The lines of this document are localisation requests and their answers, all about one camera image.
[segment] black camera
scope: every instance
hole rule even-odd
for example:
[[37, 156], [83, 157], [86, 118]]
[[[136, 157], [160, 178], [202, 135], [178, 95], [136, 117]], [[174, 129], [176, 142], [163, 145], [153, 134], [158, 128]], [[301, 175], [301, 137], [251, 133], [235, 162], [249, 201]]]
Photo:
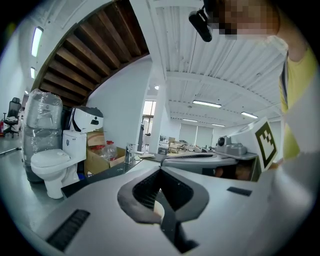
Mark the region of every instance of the black camera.
[[189, 21], [205, 42], [212, 40], [211, 30], [208, 28], [208, 18], [205, 14], [204, 6], [198, 11], [189, 14]]

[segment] ceiling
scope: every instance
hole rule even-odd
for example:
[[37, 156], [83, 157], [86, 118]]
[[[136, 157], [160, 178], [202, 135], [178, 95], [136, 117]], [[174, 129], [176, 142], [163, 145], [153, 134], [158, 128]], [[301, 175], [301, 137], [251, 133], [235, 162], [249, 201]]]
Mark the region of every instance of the ceiling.
[[[149, 2], [167, 71], [172, 119], [235, 126], [252, 121], [242, 111], [269, 119], [281, 114], [278, 81], [286, 54], [282, 41], [227, 40], [213, 31], [212, 41], [206, 43], [188, 20], [202, 1]], [[222, 107], [195, 105], [193, 100]]]
[[83, 104], [103, 82], [149, 54], [129, 0], [111, 2], [76, 24], [39, 71], [35, 86], [63, 105]]

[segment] white ceiling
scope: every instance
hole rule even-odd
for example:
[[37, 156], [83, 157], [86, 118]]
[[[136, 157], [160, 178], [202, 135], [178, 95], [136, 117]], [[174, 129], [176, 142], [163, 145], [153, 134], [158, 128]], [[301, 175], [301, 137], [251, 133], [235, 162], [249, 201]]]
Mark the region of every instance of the white ceiling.
[[[149, 3], [172, 119], [235, 126], [252, 121], [242, 111], [268, 118], [281, 114], [278, 81], [286, 47], [279, 39], [226, 40], [213, 31], [212, 41], [206, 43], [188, 20], [201, 0]], [[222, 107], [195, 105], [193, 100]]]

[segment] person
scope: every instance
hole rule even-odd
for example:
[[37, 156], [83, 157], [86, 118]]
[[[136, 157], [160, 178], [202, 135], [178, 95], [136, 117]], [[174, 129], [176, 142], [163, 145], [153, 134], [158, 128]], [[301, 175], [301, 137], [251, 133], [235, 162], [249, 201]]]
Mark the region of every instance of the person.
[[[208, 22], [225, 35], [248, 35], [262, 40], [277, 36], [288, 46], [286, 56], [287, 80], [279, 79], [281, 109], [285, 114], [303, 95], [318, 68], [317, 59], [302, 33], [271, 0], [204, 0]], [[296, 157], [297, 141], [284, 120], [283, 159]]]

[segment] toilet lid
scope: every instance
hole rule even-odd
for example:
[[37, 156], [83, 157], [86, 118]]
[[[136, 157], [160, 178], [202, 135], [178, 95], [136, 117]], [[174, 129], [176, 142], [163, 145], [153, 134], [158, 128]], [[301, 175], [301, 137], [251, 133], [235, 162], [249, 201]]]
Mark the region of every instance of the toilet lid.
[[70, 156], [61, 149], [41, 151], [31, 157], [31, 162], [37, 167], [57, 166], [69, 160]]

